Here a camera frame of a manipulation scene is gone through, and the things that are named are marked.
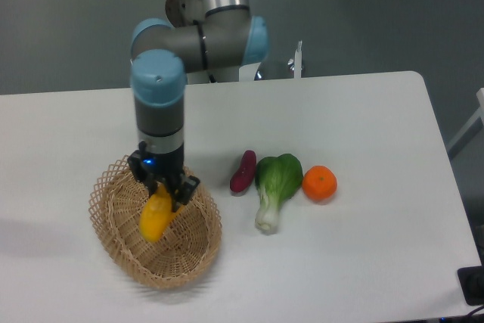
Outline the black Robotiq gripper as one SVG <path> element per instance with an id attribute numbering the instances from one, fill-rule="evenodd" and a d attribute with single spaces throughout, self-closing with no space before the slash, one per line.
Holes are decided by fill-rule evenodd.
<path id="1" fill-rule="evenodd" d="M 138 149 L 128 157 L 129 169 L 133 178 L 142 183 L 151 197 L 163 183 L 172 198 L 172 212 L 186 206 L 200 184 L 199 178 L 193 175 L 182 175 L 185 149 L 182 144 L 174 151 L 165 154 L 151 153 L 147 143 L 141 141 Z"/>

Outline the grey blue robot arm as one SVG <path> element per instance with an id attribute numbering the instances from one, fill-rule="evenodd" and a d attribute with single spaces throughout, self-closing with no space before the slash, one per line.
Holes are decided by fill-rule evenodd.
<path id="1" fill-rule="evenodd" d="M 187 205 L 199 180 L 184 171 L 185 86 L 188 75 L 263 61 L 268 29 L 249 0 L 195 0 L 201 12 L 176 26 L 172 17 L 136 26 L 130 48 L 139 144 L 129 159 L 149 194 L 165 187 L 172 211 Z"/>

